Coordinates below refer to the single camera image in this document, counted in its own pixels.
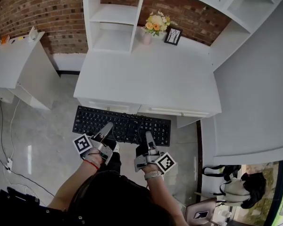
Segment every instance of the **white side table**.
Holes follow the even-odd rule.
[[[12,103],[14,95],[34,108],[50,110],[59,76],[48,59],[40,39],[33,42],[11,39],[0,46],[0,97]]]

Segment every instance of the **desk top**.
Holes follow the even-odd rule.
[[[0,45],[0,88],[14,89],[24,65],[44,32],[40,32],[33,42],[28,42],[28,35],[23,40],[10,39]]]
[[[178,46],[159,39],[148,46],[136,41],[129,55],[89,50],[74,97],[221,112],[203,53],[184,37]]]

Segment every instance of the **person's left arm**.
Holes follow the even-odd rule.
[[[91,153],[98,153],[97,149],[92,149]],[[99,154],[89,155],[91,160],[97,162],[98,165],[103,163],[103,159]],[[78,170],[60,187],[54,196],[52,202],[48,205],[49,208],[68,210],[69,204],[79,187],[89,177],[94,175],[97,169],[94,165],[87,161],[83,161]]]

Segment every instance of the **flower bouquet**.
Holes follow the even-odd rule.
[[[159,32],[164,32],[170,25],[170,17],[164,16],[162,12],[157,14],[150,13],[146,21],[147,23],[144,26],[145,33],[150,33],[153,36],[159,36]]]

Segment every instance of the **power outlet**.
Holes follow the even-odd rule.
[[[8,158],[7,171],[9,173],[11,173],[12,167],[13,167],[13,161],[10,158]]]

